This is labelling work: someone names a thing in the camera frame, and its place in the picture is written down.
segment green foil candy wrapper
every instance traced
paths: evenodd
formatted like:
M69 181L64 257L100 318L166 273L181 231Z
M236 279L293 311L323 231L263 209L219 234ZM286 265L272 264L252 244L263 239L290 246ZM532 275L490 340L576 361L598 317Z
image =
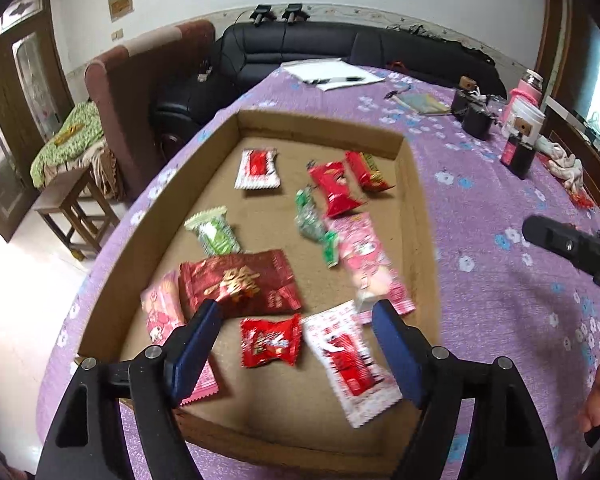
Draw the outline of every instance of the green foil candy wrapper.
M311 188L296 193L296 226L303 236L322 244L322 257L329 268L338 264L338 234L327 231L318 215Z
M242 248L226 221L226 207L196 213L184 222L185 229L195 232L208 256L241 253Z

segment blue gripper pad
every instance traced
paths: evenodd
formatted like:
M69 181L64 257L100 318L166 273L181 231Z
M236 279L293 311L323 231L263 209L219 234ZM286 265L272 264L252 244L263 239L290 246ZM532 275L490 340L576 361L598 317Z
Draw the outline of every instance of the blue gripper pad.
M388 300L374 305L371 328L402 396L421 409L427 396L423 370L431 345L419 329L404 324Z
M178 327L167 339L164 374L173 406L179 406L191 395L221 326L220 306L213 300L205 300L189 323Z

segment green blanket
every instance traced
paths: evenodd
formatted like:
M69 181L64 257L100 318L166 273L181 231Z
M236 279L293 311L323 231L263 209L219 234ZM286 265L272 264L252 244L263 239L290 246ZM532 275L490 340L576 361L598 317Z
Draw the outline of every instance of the green blanket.
M56 146L54 140L62 136L72 126L79 128L80 124L84 126L79 131L75 132L59 146ZM45 144L33 160L31 164L33 185L37 188L44 186L45 165L57 166L58 164L74 160L74 158L83 154L94 142L101 139L103 135L104 131L102 130L100 115L95 103L78 103L66 118L60 131Z

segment black leather sofa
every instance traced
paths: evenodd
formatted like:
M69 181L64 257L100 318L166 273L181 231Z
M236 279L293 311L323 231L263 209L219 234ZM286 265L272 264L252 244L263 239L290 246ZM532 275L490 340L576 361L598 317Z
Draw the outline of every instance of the black leather sofa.
M422 81L453 87L463 75L487 94L506 97L493 59L456 41L400 30L331 22L237 23L216 41L205 82L182 75L160 86L150 122L167 157L173 156L218 110L231 104L284 61L341 57L351 64L384 68L401 62Z

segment cardboard box tray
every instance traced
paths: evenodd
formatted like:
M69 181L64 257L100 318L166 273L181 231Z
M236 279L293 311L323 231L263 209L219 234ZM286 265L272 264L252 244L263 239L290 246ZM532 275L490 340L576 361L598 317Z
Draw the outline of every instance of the cardboard box tray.
M234 189L242 150L268 146L278 150L281 187ZM227 206L228 221L245 250L285 251L302 294L304 316L352 299L355 289L346 267L327 269L320 245L303 238L294 223L295 193L310 182L307 162L342 160L343 150L373 154L385 178L396 183L387 192L369 195L359 210L371 214L416 303L406 322L419 326L434 343L440 314L434 247L407 141L357 123L242 110L193 153L149 209L96 302L79 354L114 362L133 358L151 344L139 295L181 262L205 258L196 236L182 225L191 214L214 206ZM365 196L353 176L347 176L353 194ZM324 210L321 193L314 196ZM369 327L364 332L384 364ZM190 442L245 462L385 476L397 465L419 416L410 402L401 401L362 428L352 428L325 370L306 346L295 368L280 361L242 368L239 319L225 322L210 361L220 393L176 410L176 420Z

